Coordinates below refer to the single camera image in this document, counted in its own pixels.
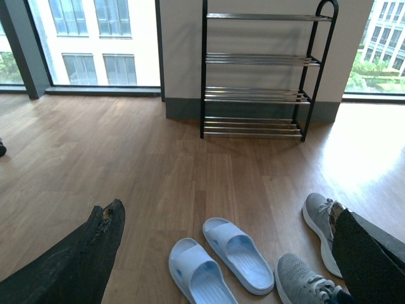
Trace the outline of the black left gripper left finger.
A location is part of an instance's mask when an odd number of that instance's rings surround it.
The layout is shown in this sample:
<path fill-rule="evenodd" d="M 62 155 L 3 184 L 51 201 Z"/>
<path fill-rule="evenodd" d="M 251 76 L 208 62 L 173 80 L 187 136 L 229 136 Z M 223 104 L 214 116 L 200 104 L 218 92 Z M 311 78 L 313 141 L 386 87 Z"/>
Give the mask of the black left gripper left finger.
<path fill-rule="evenodd" d="M 119 199 L 1 281 L 1 303 L 100 303 L 125 226 Z"/>

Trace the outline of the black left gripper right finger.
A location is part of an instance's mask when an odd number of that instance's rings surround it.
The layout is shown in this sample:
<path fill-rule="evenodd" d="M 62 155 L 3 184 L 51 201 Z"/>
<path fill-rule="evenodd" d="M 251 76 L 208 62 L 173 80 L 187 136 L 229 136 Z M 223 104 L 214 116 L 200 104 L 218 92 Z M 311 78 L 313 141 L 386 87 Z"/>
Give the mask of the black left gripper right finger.
<path fill-rule="evenodd" d="M 330 303 L 404 303 L 404 243 L 371 234 L 355 213 L 332 203 L 332 256 L 348 288 L 336 291 Z"/>

